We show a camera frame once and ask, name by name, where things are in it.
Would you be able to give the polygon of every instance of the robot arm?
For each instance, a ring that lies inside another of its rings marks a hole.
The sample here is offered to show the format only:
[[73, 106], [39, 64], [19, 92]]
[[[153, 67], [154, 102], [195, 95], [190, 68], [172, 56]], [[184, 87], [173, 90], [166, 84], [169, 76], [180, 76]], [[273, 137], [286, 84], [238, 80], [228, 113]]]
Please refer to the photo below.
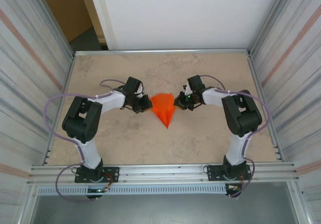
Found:
[[181, 109], [194, 110], [202, 104], [212, 104], [224, 109], [232, 138], [230, 148], [224, 156], [223, 166], [214, 175], [217, 180], [218, 177], [235, 180], [242, 172], [248, 171], [242, 149], [248, 136], [256, 131], [262, 123], [262, 116], [253, 99], [241, 94], [217, 92], [214, 87], [206, 88], [199, 75], [189, 78], [183, 88], [185, 92], [180, 92], [180, 95], [175, 99], [175, 106]]
[[102, 176], [103, 162], [99, 156], [94, 136], [97, 133], [101, 114], [113, 108], [132, 107], [137, 114], [152, 107], [148, 95], [143, 95], [142, 82], [129, 77], [126, 85], [113, 90], [103, 98], [75, 97], [62, 124], [70, 138], [81, 148], [85, 162], [81, 166], [84, 176], [98, 181]]

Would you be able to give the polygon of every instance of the white wall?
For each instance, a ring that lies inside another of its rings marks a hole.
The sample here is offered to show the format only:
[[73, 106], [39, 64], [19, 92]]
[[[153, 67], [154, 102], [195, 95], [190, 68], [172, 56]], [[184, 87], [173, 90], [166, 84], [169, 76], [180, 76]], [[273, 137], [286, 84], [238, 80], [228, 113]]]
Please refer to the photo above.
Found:
[[110, 50], [248, 48], [275, 0], [93, 0]]

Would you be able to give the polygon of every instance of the cable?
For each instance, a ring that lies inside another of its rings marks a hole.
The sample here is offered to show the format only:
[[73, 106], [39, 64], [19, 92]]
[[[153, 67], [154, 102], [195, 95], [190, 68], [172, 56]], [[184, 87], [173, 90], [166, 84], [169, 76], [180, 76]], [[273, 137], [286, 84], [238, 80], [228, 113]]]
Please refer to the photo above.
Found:
[[263, 102], [261, 99], [259, 99], [259, 98], [256, 97], [256, 96], [253, 96], [253, 95], [248, 94], [248, 93], [245, 93], [245, 92], [232, 92], [232, 91], [223, 91], [223, 90], [218, 90], [218, 89], [216, 89], [215, 91], [216, 91], [216, 92], [220, 92], [220, 93], [240, 94], [240, 95], [243, 95], [243, 96], [251, 97], [252, 99], [258, 101], [258, 102], [266, 109], [267, 115], [268, 115], [265, 124], [264, 124], [262, 127], [260, 127], [259, 129], [257, 129], [256, 131], [250, 133], [250, 134], [248, 135], [247, 139], [246, 139], [245, 142], [244, 142], [244, 145], [243, 145], [243, 148], [242, 148], [242, 157], [243, 157], [245, 160], [248, 160], [248, 161], [250, 161], [250, 162], [252, 163], [252, 165], [253, 165], [253, 170], [252, 170], [252, 174], [251, 174], [249, 180], [248, 180], [247, 183], [242, 187], [242, 189], [230, 196], [230, 197], [234, 197], [234, 196], [240, 194], [243, 190], [245, 190], [245, 189], [248, 187], [248, 185], [250, 184], [250, 182], [251, 182], [251, 180], [252, 180], [252, 178], [253, 178], [254, 172], [255, 172], [255, 164], [254, 164], [254, 161], [251, 160], [250, 158], [247, 158], [247, 157], [244, 156], [244, 155], [245, 155], [245, 149], [246, 149], [246, 146], [247, 146], [247, 144], [248, 144], [248, 142], [249, 142], [249, 139], [250, 139], [254, 134], [262, 131], [264, 128], [266, 128], [266, 127], [269, 125], [269, 123], [271, 122], [271, 119], [272, 119], [272, 114], [271, 114], [270, 109], [269, 109], [268, 106], [266, 105], [266, 103]]
[[203, 172], [204, 172], [204, 173], [207, 173], [207, 171], [205, 171], [204, 169], [205, 169], [207, 166], [209, 166], [209, 165], [210, 165], [210, 164], [206, 164], [206, 165], [203, 166]]
[[[102, 80], [99, 83], [99, 86], [101, 86], [101, 87], [109, 87], [108, 85], [103, 84], [104, 82], [107, 82], [107, 81], [119, 82], [119, 83], [122, 83], [123, 85], [126, 85], [126, 83], [124, 83], [123, 81], [117, 80], [117, 79], [105, 79], [105, 80]], [[135, 94], [136, 96], [144, 93], [144, 84], [143, 84], [143, 82], [141, 82], [141, 86], [142, 86], [142, 91], [140, 93], [136, 93]]]
[[71, 143], [74, 143], [74, 144], [77, 146], [77, 148], [78, 148], [78, 150], [79, 150], [79, 153], [80, 153], [80, 156], [81, 156], [82, 163], [80, 163], [80, 164], [74, 164], [74, 165], [69, 165], [69, 166], [65, 167], [65, 168], [58, 174], [58, 176], [57, 176], [57, 178], [56, 178], [56, 192], [58, 193], [58, 195], [59, 195], [60, 197], [64, 198], [64, 199], [67, 200], [67, 201], [70, 201], [70, 202], [87, 202], [87, 201], [72, 200], [72, 199], [69, 199], [69, 198], [65, 197], [63, 194], [61, 194], [60, 191], [59, 191], [59, 189], [58, 189], [58, 179], [59, 179], [60, 175], [61, 175], [66, 169], [68, 169], [68, 168], [70, 168], [70, 167], [73, 167], [73, 166], [82, 165], [82, 164], [85, 162], [85, 157], [84, 157], [84, 153], [82, 152], [81, 147], [79, 146], [79, 144], [78, 144], [75, 140], [73, 140], [73, 139], [68, 139], [68, 138], [66, 138], [66, 137], [63, 137], [63, 136], [57, 134], [57, 133], [56, 133], [55, 131], [53, 131], [53, 129], [49, 126], [49, 123], [48, 123], [48, 120], [47, 120], [47, 108], [48, 108], [49, 104], [50, 104], [53, 100], [55, 100], [55, 99], [57, 99], [57, 98], [59, 98], [59, 97], [74, 96], [74, 97], [84, 97], [84, 98], [91, 98], [91, 99], [96, 99], [96, 98], [100, 99], [100, 98], [104, 98], [104, 97], [111, 96], [112, 93], [113, 93], [113, 89], [112, 89], [110, 86], [108, 86], [108, 85], [104, 85], [104, 86], [110, 88], [110, 89], [111, 89], [111, 92], [109, 92], [109, 93], [107, 93], [107, 94], [104, 94], [104, 95], [95, 96], [95, 97], [91, 97], [91, 96], [87, 96], [87, 95], [82, 95], [82, 94], [63, 93], [63, 94], [59, 94], [59, 95], [57, 95], [57, 96], [54, 96], [54, 97], [50, 98], [50, 99], [46, 102], [46, 104], [45, 104], [45, 106], [44, 106], [43, 119], [44, 119], [45, 125], [46, 125], [47, 129], [49, 130], [49, 132], [50, 132], [51, 134], [53, 134], [54, 136], [62, 139], [62, 140], [66, 140], [66, 141], [69, 141], [69, 142], [71, 142]]
[[127, 109], [129, 109], [129, 110], [131, 110], [131, 111], [134, 111], [132, 108], [129, 108], [129, 107], [127, 107], [127, 106], [121, 107], [120, 110], [124, 110], [125, 108], [127, 108]]
[[80, 165], [82, 165], [82, 163], [73, 164], [73, 165], [68, 165], [67, 167], [63, 168], [63, 169], [59, 172], [59, 174], [57, 175], [56, 182], [55, 182], [55, 187], [56, 187], [56, 192], [57, 192], [57, 194], [58, 194], [61, 198], [65, 199], [66, 201], [73, 202], [73, 203], [85, 203], [85, 202], [91, 202], [91, 201], [96, 200], [96, 199], [88, 199], [88, 200], [75, 200], [75, 199], [70, 199], [70, 198], [66, 197], [65, 195], [61, 194], [61, 192], [60, 192], [59, 189], [58, 189], [58, 180], [59, 180], [59, 177], [61, 176], [61, 174], [62, 174], [65, 170], [67, 170], [68, 168], [70, 168], [70, 167], [80, 166]]
[[112, 182], [113, 182], [113, 179], [112, 179], [112, 175], [111, 174], [109, 174], [109, 173], [105, 173], [105, 177], [108, 179], [108, 177], [109, 177], [109, 179], [110, 179], [110, 181], [109, 181], [109, 183], [106, 185], [106, 189], [108, 190], [109, 188], [110, 188], [110, 185], [112, 184]]
[[241, 187], [243, 187], [243, 184], [244, 184], [244, 177], [243, 177], [243, 174], [240, 175], [240, 179], [241, 179]]
[[63, 137], [63, 136], [57, 134], [57, 133], [56, 133], [55, 131], [53, 131], [53, 129], [49, 126], [49, 123], [48, 123], [48, 120], [47, 120], [47, 108], [48, 108], [49, 104], [50, 104], [53, 100], [55, 100], [55, 99], [57, 99], [57, 98], [59, 98], [59, 97], [73, 96], [73, 97], [84, 97], [84, 98], [96, 99], [96, 98], [103, 98], [103, 97], [111, 96], [112, 93], [113, 93], [113, 91], [111, 91], [111, 92], [109, 92], [109, 93], [107, 93], [107, 94], [104, 94], [104, 95], [97, 96], [97, 97], [91, 97], [91, 96], [82, 95], [82, 94], [75, 94], [75, 93], [63, 93], [63, 94], [59, 94], [59, 95], [56, 95], [56, 96], [50, 98], [50, 99], [46, 102], [46, 104], [45, 104], [45, 106], [44, 106], [43, 119], [44, 119], [45, 125], [46, 125], [47, 129], [49, 130], [49, 132], [50, 132], [51, 134], [53, 134], [54, 136], [62, 139], [62, 140], [66, 140], [66, 141], [69, 141], [69, 142], [71, 142], [71, 143], [74, 143], [74, 144], [77, 146], [78, 150], [79, 150], [79, 153], [80, 153], [82, 162], [85, 161], [85, 157], [84, 157], [84, 154], [83, 154], [83, 152], [82, 152], [79, 144], [78, 144], [76, 141], [74, 141], [73, 139], [68, 139], [68, 138], [66, 138], [66, 137]]
[[77, 174], [77, 168], [76, 167], [71, 168], [71, 172], [74, 174]]
[[206, 75], [206, 74], [200, 75], [200, 77], [210, 77], [210, 78], [212, 78], [212, 79], [215, 79], [216, 81], [218, 81], [218, 82], [221, 84], [221, 86], [223, 87], [223, 89], [226, 90], [224, 84], [223, 84], [218, 78], [213, 77], [213, 76], [211, 76], [211, 75]]
[[126, 85], [126, 83], [124, 83], [123, 81], [117, 80], [117, 79], [105, 79], [105, 80], [102, 80], [99, 83], [99, 86], [101, 86], [101, 87], [109, 87], [108, 85], [103, 84], [104, 82], [108, 82], [108, 81], [119, 82], [119, 83], [122, 83], [122, 84]]

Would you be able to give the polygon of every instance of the orange cloth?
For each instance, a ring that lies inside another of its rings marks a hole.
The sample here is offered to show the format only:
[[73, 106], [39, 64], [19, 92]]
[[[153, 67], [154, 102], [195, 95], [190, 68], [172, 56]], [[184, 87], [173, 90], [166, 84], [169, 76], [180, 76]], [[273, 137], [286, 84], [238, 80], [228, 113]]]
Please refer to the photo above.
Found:
[[166, 128], [169, 128], [175, 107], [174, 96], [171, 93], [159, 93], [150, 98], [152, 102], [152, 111], [163, 122]]

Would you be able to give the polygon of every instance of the beige table surface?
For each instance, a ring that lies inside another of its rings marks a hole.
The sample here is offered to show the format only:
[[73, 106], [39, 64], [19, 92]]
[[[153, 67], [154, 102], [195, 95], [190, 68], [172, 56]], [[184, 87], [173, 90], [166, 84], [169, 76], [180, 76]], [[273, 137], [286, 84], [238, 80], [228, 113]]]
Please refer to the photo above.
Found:
[[[69, 93], [103, 94], [99, 82], [106, 78], [122, 81], [129, 76], [144, 83], [145, 93], [172, 93], [178, 96], [187, 78], [209, 74], [219, 78], [229, 90], [247, 89], [257, 95], [245, 54], [163, 54], [78, 56], [68, 87]], [[219, 86], [203, 78], [206, 86]], [[57, 132], [73, 98], [66, 98]], [[222, 162], [231, 133], [224, 112], [204, 105], [194, 111], [174, 113], [169, 129], [147, 111], [135, 114], [128, 109], [113, 109], [101, 116], [96, 134], [98, 153], [104, 164], [188, 164]], [[255, 135], [248, 148], [254, 161], [276, 161], [268, 130]], [[79, 163], [72, 143], [55, 138], [49, 165]]]

